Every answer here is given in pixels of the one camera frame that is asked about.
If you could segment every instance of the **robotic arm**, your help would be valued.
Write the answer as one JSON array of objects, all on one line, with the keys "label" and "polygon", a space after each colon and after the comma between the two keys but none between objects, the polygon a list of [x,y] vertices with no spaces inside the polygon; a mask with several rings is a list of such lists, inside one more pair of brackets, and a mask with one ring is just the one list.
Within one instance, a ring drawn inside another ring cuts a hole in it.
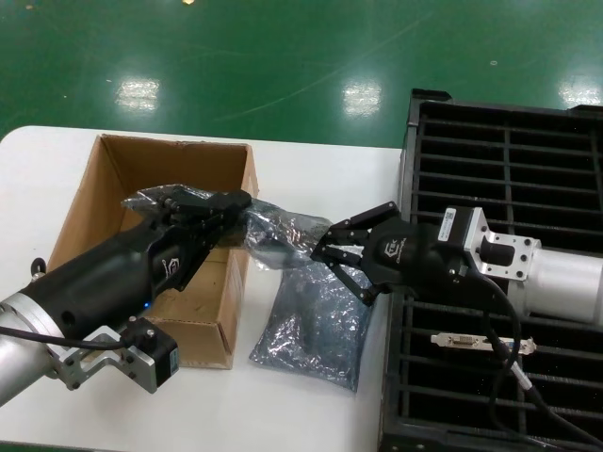
[{"label": "robotic arm", "polygon": [[[348,246],[362,247],[362,254]],[[534,238],[494,233],[480,208],[449,207],[438,227],[403,221],[393,202],[333,225],[312,258],[325,263],[367,305],[380,293],[402,292],[483,311],[488,345],[504,362],[489,398],[493,424],[518,441],[550,447],[497,419],[497,394],[511,372],[543,415],[603,450],[602,441],[553,412],[517,364],[522,347],[518,314],[535,312],[603,325],[603,259],[543,250]],[[362,270],[371,286],[360,287],[342,266]],[[508,295],[490,278],[506,282]],[[511,318],[512,340],[503,342],[496,335],[490,326],[491,313]],[[470,336],[455,337],[459,347],[474,345]]]},{"label": "robotic arm", "polygon": [[[36,260],[32,283],[0,302],[0,405],[43,375],[75,390],[106,365],[156,391],[178,369],[177,344],[137,316],[165,290],[184,290],[250,204],[244,191],[176,191],[154,218],[47,275]],[[86,361],[93,350],[104,352]]]}]

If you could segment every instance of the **metal bracket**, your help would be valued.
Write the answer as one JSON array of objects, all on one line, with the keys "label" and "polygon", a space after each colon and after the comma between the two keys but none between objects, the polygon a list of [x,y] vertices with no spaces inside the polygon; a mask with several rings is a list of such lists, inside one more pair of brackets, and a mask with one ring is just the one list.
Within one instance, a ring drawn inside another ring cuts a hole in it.
[{"label": "metal bracket", "polygon": [[[497,266],[481,260],[478,249],[484,237],[492,244],[514,248],[513,261],[509,266]],[[532,237],[497,234],[490,231],[483,210],[479,207],[473,209],[473,216],[464,242],[464,250],[471,256],[476,269],[481,274],[505,280],[525,281],[530,273],[533,252],[537,248],[540,248],[540,240]]]},{"label": "metal bracket", "polygon": [[[118,343],[121,339],[117,332],[103,326],[84,340],[111,344]],[[70,390],[78,389],[91,376],[108,365],[119,369],[149,393],[152,394],[157,390],[155,361],[136,347],[103,351],[91,361],[87,361],[86,358],[98,351],[50,344],[47,347],[54,365],[54,371],[48,377],[60,379]]]}]

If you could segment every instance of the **cardboard flap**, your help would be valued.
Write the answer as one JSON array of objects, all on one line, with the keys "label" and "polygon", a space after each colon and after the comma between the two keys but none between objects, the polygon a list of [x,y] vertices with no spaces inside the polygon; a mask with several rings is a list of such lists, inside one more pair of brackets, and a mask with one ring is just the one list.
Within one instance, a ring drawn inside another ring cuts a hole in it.
[{"label": "cardboard flap", "polygon": [[[249,147],[245,144],[162,141],[102,136],[128,194],[150,186],[185,184],[209,191],[241,188]],[[166,165],[166,152],[173,153]]]}]

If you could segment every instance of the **crate slot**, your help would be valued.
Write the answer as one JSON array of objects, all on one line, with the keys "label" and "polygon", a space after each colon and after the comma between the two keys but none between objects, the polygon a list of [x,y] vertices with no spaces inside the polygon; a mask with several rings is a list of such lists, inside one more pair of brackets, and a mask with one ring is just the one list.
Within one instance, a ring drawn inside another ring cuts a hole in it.
[{"label": "crate slot", "polygon": [[421,171],[437,172],[440,174],[455,174],[459,176],[475,176],[484,179],[504,179],[504,168],[496,165],[484,165],[482,162],[473,163],[454,160],[435,160],[424,158],[421,161]]},{"label": "crate slot", "polygon": [[464,127],[453,123],[427,123],[424,135],[426,137],[445,137],[475,139],[477,141],[504,141],[504,132],[497,129]]},{"label": "crate slot", "polygon": [[487,161],[502,161],[502,146],[492,147],[480,144],[458,143],[455,141],[422,141],[421,152],[425,155],[443,155],[461,158],[474,158]]},{"label": "crate slot", "polygon": [[569,379],[603,375],[603,360],[584,360],[579,357],[540,353],[538,350],[524,360],[523,367],[526,372]]},{"label": "crate slot", "polygon": [[[576,416],[568,416],[566,414],[563,417],[567,418],[573,424],[588,431],[595,437],[600,436],[601,429],[603,428],[603,422],[595,419],[584,419]],[[543,416],[539,412],[526,411],[526,423],[529,426],[530,434],[533,436],[540,436],[545,438],[552,438],[556,440],[575,442],[576,437],[570,432],[563,428],[557,427],[550,419]]]},{"label": "crate slot", "polygon": [[[493,380],[494,375],[479,372],[447,372],[446,368],[412,363],[410,365],[408,384],[475,396],[489,396]],[[500,398],[514,398],[517,390],[516,384],[511,377],[505,379],[505,383],[499,393]]]},{"label": "crate slot", "polygon": [[517,202],[599,210],[596,192],[550,190],[538,186],[513,186],[512,198]]},{"label": "crate slot", "polygon": [[511,148],[509,150],[511,163],[525,163],[529,165],[542,165],[553,168],[569,168],[574,170],[592,170],[593,155],[587,151],[568,153],[565,151],[554,151],[547,148],[521,149]]},{"label": "crate slot", "polygon": [[511,180],[545,186],[564,186],[568,188],[585,188],[596,190],[596,176],[593,171],[547,167],[518,168],[511,166]]},{"label": "crate slot", "polygon": [[509,115],[510,127],[538,129],[552,134],[568,134],[574,137],[588,138],[593,126],[589,120],[570,118],[566,114],[555,114],[557,111],[543,112],[514,111]]},{"label": "crate slot", "polygon": [[458,105],[447,105],[439,103],[426,103],[421,106],[422,120],[452,122],[472,122],[476,124],[503,125],[509,118],[505,111],[495,108],[472,108]]},{"label": "crate slot", "polygon": [[434,173],[421,174],[418,182],[419,190],[436,191],[480,198],[505,199],[505,186],[487,180],[462,180],[438,176]]},{"label": "crate slot", "polygon": [[546,380],[534,380],[533,383],[550,406],[603,412],[603,392],[593,391],[593,388],[580,385]]},{"label": "crate slot", "polygon": [[[493,427],[488,417],[486,403],[424,394],[410,394],[409,399],[409,417],[455,426]],[[517,415],[516,412],[513,412],[513,409],[498,407],[497,414],[501,422],[504,422],[510,428],[517,428]]]},{"label": "crate slot", "polygon": [[560,137],[554,134],[533,135],[524,132],[511,132],[512,144],[569,149],[572,151],[590,151],[588,137]]},{"label": "crate slot", "polygon": [[518,205],[513,207],[513,218],[516,222],[585,230],[591,229],[594,221],[600,224],[600,215],[578,213],[574,210],[534,209]]}]

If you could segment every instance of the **white table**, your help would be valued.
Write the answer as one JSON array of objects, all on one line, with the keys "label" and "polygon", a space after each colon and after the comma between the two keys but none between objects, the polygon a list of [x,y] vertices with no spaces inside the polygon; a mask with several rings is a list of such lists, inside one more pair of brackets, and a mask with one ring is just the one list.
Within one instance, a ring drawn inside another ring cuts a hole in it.
[{"label": "white table", "polygon": [[[95,137],[107,131],[24,127],[0,143],[0,299],[48,258]],[[253,146],[260,198],[339,221],[397,195],[400,150],[109,132]],[[0,440],[139,451],[345,451],[377,448],[385,306],[369,328],[358,393],[268,370],[247,357],[280,274],[250,264],[231,371],[181,369],[154,395],[117,370],[78,391],[40,379],[0,409]]]}]

